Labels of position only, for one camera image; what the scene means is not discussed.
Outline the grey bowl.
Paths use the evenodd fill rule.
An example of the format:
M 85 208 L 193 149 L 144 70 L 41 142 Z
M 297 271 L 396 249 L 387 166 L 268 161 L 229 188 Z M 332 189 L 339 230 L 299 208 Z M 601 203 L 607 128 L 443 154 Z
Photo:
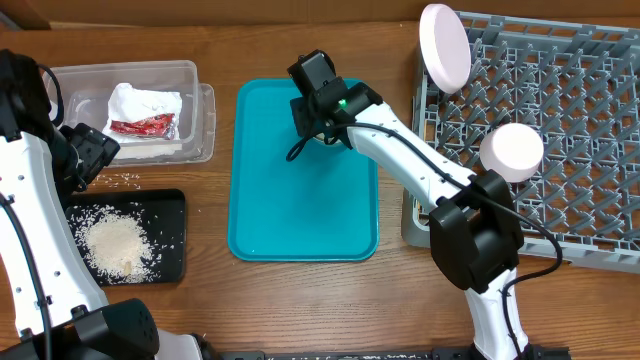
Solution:
M 324 134 L 318 134 L 313 137 L 313 139 L 323 145 L 326 146 L 343 146 L 342 141 L 337 137 L 329 137 L 327 138 Z

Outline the large pink plate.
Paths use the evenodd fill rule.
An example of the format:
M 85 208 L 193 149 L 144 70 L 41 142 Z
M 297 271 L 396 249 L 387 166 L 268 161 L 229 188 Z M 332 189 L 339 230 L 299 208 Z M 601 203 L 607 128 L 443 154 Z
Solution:
M 429 4 L 419 22 L 420 51 L 435 85 L 447 94 L 462 89 L 471 71 L 471 51 L 459 16 L 444 4 Z

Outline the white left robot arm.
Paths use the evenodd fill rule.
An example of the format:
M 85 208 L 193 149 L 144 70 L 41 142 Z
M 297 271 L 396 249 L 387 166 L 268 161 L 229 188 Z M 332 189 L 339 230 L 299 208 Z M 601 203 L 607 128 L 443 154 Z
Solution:
M 21 342 L 4 359 L 215 359 L 197 334 L 159 329 L 139 299 L 111 304 L 65 212 L 116 154 L 97 130 L 49 118 L 43 66 L 1 52 L 1 256 Z

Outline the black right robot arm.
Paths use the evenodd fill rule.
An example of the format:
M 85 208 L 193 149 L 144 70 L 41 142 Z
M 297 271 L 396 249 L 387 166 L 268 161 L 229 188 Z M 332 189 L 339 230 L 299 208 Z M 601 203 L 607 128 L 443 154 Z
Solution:
M 286 159 L 294 160 L 308 141 L 320 138 L 382 166 L 428 212 L 431 256 L 469 304 L 472 355 L 524 358 L 529 340 L 513 289 L 524 237 L 506 181 L 493 171 L 477 175 L 447 160 L 371 87 L 347 85 L 321 50 L 299 57 L 287 72 L 300 92 L 291 109 L 301 139 Z

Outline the red sauce packet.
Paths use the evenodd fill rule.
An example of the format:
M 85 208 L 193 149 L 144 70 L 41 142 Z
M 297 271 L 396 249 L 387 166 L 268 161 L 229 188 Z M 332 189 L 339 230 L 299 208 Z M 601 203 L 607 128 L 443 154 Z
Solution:
M 165 113 L 135 122 L 112 120 L 109 129 L 120 135 L 169 139 L 173 134 L 174 121 L 174 113 Z

